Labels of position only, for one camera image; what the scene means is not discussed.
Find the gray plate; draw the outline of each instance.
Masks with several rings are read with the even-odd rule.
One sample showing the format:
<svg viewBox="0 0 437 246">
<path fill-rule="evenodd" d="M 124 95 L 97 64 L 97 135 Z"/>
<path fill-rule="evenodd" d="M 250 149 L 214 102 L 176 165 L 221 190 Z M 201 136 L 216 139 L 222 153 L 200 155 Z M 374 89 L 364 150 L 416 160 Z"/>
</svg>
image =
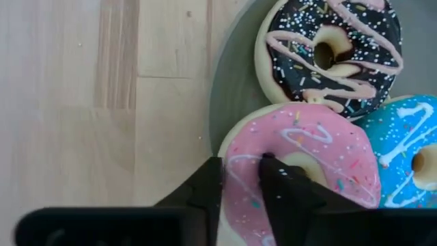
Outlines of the gray plate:
<svg viewBox="0 0 437 246">
<path fill-rule="evenodd" d="M 210 99 L 210 139 L 214 154 L 231 128 L 244 116 L 269 105 L 253 64 L 259 26 L 277 0 L 256 0 L 234 25 L 214 72 Z M 392 0 L 403 27 L 405 69 L 391 96 L 437 92 L 437 0 Z"/>
</svg>

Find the blue frosted donut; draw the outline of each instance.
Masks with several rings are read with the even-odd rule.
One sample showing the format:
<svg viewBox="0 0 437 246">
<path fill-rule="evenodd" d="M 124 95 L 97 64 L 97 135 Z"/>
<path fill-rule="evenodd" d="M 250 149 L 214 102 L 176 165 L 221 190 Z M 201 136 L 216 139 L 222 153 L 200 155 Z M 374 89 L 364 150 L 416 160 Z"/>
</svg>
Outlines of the blue frosted donut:
<svg viewBox="0 0 437 246">
<path fill-rule="evenodd" d="M 419 171 L 412 165 L 423 147 L 437 143 L 436 108 L 434 96 L 411 96 L 392 100 L 355 122 L 367 133 L 378 160 L 380 208 L 437 208 L 430 191 L 436 183 L 417 181 Z"/>
</svg>

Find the wooden table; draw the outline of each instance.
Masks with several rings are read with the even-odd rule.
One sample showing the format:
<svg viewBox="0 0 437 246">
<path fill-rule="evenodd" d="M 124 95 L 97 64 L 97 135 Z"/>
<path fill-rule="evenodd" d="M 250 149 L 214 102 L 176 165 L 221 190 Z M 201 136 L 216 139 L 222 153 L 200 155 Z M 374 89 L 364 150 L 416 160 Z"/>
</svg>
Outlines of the wooden table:
<svg viewBox="0 0 437 246">
<path fill-rule="evenodd" d="M 30 210 L 150 205 L 193 173 L 248 1 L 0 0 L 0 245 Z"/>
</svg>

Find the pink frosted donut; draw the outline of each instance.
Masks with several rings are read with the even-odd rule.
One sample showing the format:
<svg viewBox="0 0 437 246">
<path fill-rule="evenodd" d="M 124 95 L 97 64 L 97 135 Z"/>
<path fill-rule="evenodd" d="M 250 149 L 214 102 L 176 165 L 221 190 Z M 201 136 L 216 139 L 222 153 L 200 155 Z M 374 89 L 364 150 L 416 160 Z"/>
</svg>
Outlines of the pink frosted donut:
<svg viewBox="0 0 437 246">
<path fill-rule="evenodd" d="M 379 205 L 378 166 L 361 128 L 324 105 L 271 105 L 240 121 L 219 152 L 226 169 L 220 230 L 227 229 L 219 236 L 229 233 L 232 245 L 274 245 L 258 187 L 257 164 L 265 152 L 302 166 L 310 178 L 362 206 Z M 309 169 L 317 168 L 322 178 L 311 176 Z"/>
</svg>

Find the chocolate icing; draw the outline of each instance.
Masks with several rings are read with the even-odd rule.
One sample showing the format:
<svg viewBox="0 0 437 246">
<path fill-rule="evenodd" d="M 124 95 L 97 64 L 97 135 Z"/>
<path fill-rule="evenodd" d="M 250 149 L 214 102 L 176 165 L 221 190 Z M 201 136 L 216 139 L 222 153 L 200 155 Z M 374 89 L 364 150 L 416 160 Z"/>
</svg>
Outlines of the chocolate icing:
<svg viewBox="0 0 437 246">
<path fill-rule="evenodd" d="M 337 62 L 360 72 L 340 78 L 314 66 L 312 39 L 323 25 L 345 31 L 353 49 Z M 383 0 L 290 0 L 273 18 L 266 41 L 272 75 L 290 100 L 323 98 L 347 118 L 377 109 L 404 66 L 399 20 Z"/>
</svg>

